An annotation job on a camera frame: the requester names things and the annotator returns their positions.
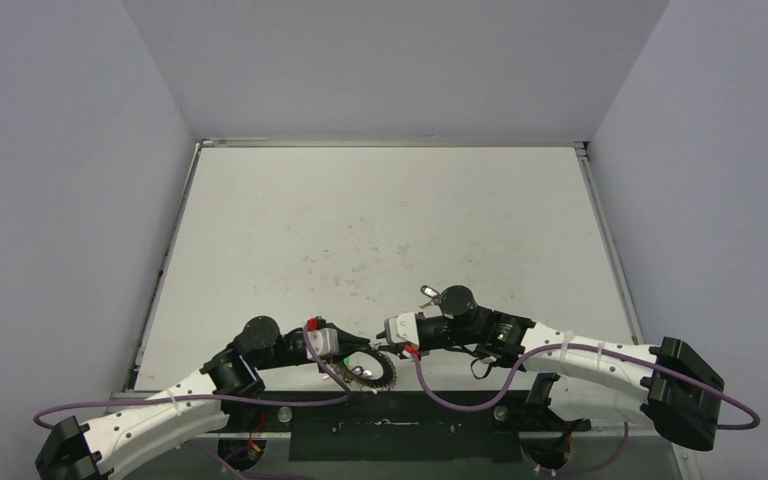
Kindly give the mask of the metal disc with keyrings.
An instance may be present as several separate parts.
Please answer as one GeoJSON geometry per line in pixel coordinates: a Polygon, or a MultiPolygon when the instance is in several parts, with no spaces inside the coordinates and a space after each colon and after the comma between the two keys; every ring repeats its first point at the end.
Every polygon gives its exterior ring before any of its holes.
{"type": "Polygon", "coordinates": [[[373,393],[389,391],[396,385],[395,365],[385,353],[366,348],[348,357],[352,360],[351,367],[342,364],[343,358],[329,362],[332,370],[348,385],[373,393]]]}

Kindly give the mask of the key with black head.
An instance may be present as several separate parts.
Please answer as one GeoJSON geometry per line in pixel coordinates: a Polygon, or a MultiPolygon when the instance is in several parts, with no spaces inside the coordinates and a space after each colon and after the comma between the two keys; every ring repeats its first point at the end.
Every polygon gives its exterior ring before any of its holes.
{"type": "Polygon", "coordinates": [[[439,304],[441,292],[437,289],[429,285],[423,285],[420,287],[420,293],[427,298],[427,300],[419,306],[420,309],[426,309],[439,304]]]}

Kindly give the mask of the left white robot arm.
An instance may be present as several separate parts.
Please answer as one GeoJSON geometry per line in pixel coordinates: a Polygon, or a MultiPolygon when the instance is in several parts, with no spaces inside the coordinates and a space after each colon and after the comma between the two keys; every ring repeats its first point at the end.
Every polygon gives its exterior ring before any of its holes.
{"type": "Polygon", "coordinates": [[[346,381],[328,365],[370,346],[320,317],[288,333],[268,316],[249,320],[234,339],[185,378],[142,400],[121,401],[117,411],[91,420],[70,416],[47,425],[34,466],[42,479],[120,479],[151,459],[201,434],[250,428],[257,407],[318,408],[346,403],[346,381]],[[324,400],[270,400],[261,371],[316,364],[342,389],[324,400]]]}

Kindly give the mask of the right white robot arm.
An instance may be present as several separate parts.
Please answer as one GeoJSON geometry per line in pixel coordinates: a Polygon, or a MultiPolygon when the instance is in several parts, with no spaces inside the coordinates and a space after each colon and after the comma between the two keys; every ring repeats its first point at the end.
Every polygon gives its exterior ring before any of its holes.
{"type": "Polygon", "coordinates": [[[686,342],[622,344],[580,336],[479,305],[455,285],[428,289],[439,315],[421,312],[391,321],[392,343],[422,353],[474,346],[498,368],[555,374],[559,384],[529,396],[528,421],[548,429],[564,420],[608,420],[652,426],[666,440],[696,451],[714,447],[722,377],[686,342]]]}

